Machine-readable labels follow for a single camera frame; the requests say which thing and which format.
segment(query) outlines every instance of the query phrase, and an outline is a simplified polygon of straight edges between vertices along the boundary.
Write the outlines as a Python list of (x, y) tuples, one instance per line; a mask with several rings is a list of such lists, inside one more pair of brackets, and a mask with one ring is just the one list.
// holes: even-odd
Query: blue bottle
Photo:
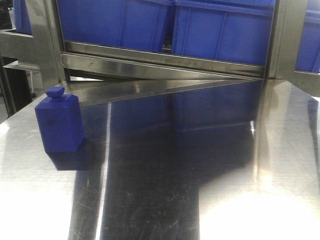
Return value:
[(46, 152), (74, 152), (85, 137), (79, 99), (64, 94), (63, 86), (54, 86), (45, 92), (47, 97), (35, 107)]

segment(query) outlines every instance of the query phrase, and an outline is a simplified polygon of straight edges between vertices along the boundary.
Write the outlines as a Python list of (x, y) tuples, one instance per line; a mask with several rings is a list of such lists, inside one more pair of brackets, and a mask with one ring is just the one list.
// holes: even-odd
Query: blue storage bin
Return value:
[(25, 0), (13, 1), (14, 24), (16, 31), (22, 34), (32, 34), (30, 20)]
[(262, 80), (173, 94), (175, 128), (191, 131), (256, 118)]
[(296, 69), (320, 72), (320, 12), (307, 11)]
[(176, 0), (172, 53), (265, 65), (273, 7)]
[(162, 48), (172, 0), (58, 0), (64, 38), (152, 52)]

